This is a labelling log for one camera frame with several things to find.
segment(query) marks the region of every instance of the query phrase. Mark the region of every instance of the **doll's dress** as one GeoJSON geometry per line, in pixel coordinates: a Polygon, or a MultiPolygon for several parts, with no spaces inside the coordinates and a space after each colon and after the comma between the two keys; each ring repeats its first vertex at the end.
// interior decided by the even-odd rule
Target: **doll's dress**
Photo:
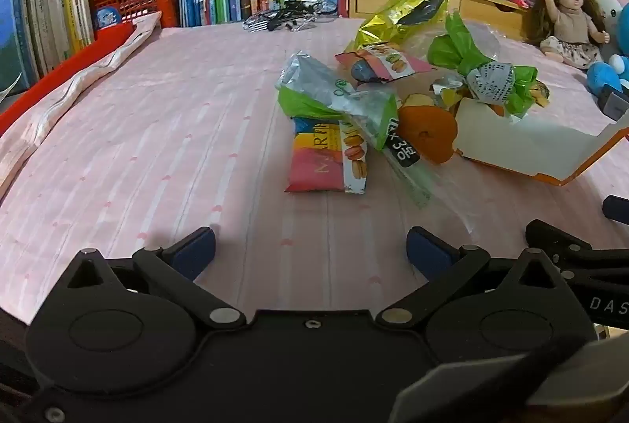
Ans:
{"type": "Polygon", "coordinates": [[[592,19],[581,9],[574,11],[560,6],[557,11],[554,34],[542,41],[540,50],[561,54],[564,62],[575,68],[587,69],[592,63],[602,61],[601,51],[590,43],[587,35],[592,19]]]}

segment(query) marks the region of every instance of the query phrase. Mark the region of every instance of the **pink bedsheet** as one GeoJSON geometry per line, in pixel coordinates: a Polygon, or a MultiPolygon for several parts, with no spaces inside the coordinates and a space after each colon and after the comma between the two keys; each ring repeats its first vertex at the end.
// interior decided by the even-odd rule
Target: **pink bedsheet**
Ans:
{"type": "MultiPolygon", "coordinates": [[[[167,29],[90,88],[25,164],[0,206],[0,304],[29,322],[74,254],[127,257],[199,226],[218,234],[197,282],[251,317],[258,308],[377,311],[419,287],[405,237],[421,225],[454,246],[517,256],[542,219],[592,242],[629,246],[604,197],[629,197],[622,141],[563,188],[455,157],[443,185],[464,201],[418,209],[386,159],[368,156],[363,196],[284,192],[292,124],[274,83],[300,49],[329,66],[359,21],[291,33],[240,25],[167,29]]],[[[608,122],[584,74],[502,39],[500,59],[535,64],[551,91],[543,113],[597,134],[608,122]]]]}

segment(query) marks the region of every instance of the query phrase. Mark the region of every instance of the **open cardboard box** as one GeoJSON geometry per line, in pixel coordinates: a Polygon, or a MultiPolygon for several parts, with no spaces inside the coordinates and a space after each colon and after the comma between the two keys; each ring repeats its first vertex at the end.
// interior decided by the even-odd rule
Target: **open cardboard box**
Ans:
{"type": "Polygon", "coordinates": [[[464,98],[458,107],[454,149],[466,159],[565,185],[629,134],[629,113],[589,135],[537,116],[502,118],[487,105],[464,98]]]}

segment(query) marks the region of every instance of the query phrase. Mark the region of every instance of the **plastic wrapper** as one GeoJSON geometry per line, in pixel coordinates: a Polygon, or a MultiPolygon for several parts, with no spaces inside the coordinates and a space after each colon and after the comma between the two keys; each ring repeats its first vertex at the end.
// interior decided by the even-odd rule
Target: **plastic wrapper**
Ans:
{"type": "Polygon", "coordinates": [[[367,45],[392,42],[401,45],[445,13],[448,0],[389,0],[378,12],[363,22],[346,52],[367,45]]]}
{"type": "Polygon", "coordinates": [[[295,118],[287,192],[342,191],[363,194],[367,142],[344,121],[295,118]]]}
{"type": "Polygon", "coordinates": [[[480,101],[499,105],[522,117],[534,104],[531,88],[537,68],[498,63],[484,55],[474,44],[458,13],[445,19],[447,35],[436,37],[430,45],[430,64],[457,70],[463,75],[472,94],[480,101]]]}
{"type": "Polygon", "coordinates": [[[304,52],[289,58],[276,86],[279,105],[287,116],[350,121],[378,150],[384,147],[389,122],[397,119],[391,91],[356,90],[304,52]]]}
{"type": "MultiPolygon", "coordinates": [[[[463,24],[472,35],[474,45],[487,57],[497,60],[500,57],[500,42],[487,24],[474,20],[463,20],[463,24]]],[[[448,34],[444,22],[433,23],[425,26],[421,31],[406,39],[401,45],[402,49],[415,57],[426,61],[429,48],[433,40],[438,36],[448,34]]]]}
{"type": "Polygon", "coordinates": [[[387,83],[420,72],[430,72],[430,63],[401,51],[396,44],[367,45],[356,52],[336,55],[358,84],[387,83]]]}

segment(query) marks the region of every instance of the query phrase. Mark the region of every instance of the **yellow wrapper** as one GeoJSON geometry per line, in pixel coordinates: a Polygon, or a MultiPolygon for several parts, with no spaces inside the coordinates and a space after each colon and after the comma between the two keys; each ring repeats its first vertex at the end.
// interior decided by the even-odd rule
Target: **yellow wrapper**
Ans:
{"type": "Polygon", "coordinates": [[[383,42],[401,44],[424,25],[438,22],[447,8],[448,0],[389,0],[361,24],[345,51],[358,51],[383,42]]]}

